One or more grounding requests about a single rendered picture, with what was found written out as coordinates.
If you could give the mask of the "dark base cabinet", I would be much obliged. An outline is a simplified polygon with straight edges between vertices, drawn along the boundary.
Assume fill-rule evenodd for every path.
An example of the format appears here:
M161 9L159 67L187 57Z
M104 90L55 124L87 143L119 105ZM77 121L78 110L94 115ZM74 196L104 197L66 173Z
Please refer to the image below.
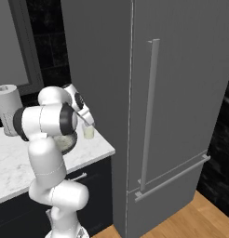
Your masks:
M89 191L87 205L77 212L81 225L90 237L113 224L111 157L87 165L68 179L79 180ZM49 205L31 200L27 192L0 204L0 238L45 238L51 231L46 212Z

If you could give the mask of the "white paper towel roll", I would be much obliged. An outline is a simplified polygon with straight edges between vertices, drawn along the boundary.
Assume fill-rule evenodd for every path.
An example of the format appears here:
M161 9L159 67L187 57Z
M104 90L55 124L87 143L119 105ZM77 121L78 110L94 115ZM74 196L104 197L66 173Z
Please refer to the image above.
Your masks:
M4 133L9 137L17 136L13 126L13 116L19 108L22 108L22 102L17 87L14 85L0 86L0 119Z

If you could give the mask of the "grey framed window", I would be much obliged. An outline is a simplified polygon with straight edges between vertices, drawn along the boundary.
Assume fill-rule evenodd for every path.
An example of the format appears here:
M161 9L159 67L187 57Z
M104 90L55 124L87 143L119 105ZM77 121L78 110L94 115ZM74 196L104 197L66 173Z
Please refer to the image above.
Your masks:
M26 0L0 0L0 85L22 95L44 86Z

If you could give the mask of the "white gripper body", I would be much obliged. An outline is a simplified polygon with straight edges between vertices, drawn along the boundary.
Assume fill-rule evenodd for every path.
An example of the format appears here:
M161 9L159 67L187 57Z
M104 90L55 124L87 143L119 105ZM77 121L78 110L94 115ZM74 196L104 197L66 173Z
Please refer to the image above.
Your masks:
M95 125L94 118L93 118L88 106L84 106L83 109L78 112L78 115L85 122L86 126L94 126Z

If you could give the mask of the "glass of lemonade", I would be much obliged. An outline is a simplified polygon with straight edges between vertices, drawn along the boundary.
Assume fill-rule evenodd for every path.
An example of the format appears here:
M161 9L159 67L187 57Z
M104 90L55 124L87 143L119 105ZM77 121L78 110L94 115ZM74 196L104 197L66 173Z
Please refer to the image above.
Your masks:
M82 129L83 129L85 139L93 139L94 138L94 131L95 131L94 126L90 126L90 125L87 125L86 123L83 123Z

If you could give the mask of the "dark bowl of ice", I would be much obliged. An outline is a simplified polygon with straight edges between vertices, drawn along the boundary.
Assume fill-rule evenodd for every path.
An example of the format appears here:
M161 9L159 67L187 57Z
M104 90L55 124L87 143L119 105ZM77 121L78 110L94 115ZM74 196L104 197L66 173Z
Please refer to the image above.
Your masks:
M66 136L55 136L54 140L57 143L59 149L61 150L61 153L65 155L74 148L77 142L77 134L76 132L74 132L73 134Z

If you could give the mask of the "grey fridge door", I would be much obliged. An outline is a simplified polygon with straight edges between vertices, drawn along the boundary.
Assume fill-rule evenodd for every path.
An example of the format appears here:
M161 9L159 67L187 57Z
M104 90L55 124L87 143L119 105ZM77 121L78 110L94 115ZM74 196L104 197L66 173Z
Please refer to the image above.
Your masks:
M141 181L153 39L160 45L146 183L209 147L229 80L229 0L134 0L130 190Z

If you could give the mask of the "grey fridge freezer drawer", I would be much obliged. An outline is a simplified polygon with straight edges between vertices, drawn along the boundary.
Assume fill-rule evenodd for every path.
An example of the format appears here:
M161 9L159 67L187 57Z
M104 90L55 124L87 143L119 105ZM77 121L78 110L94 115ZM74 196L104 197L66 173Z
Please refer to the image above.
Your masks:
M201 152L185 163L176 166L166 174L146 183L145 189L134 189L128 193L128 214L125 238L140 238L149 230L188 205L194 198L195 189L203 166L199 166L187 174L175 179L169 185L153 192L146 198L135 203L136 192L142 194L150 191L159 184L171 179L189 166L203 159Z

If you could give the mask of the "grey fridge body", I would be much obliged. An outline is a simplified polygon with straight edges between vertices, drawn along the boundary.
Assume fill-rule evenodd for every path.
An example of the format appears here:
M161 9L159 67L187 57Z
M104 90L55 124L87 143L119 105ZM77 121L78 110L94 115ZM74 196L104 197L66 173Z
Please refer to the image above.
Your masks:
M61 0L72 81L113 145L113 222L125 238L134 0Z

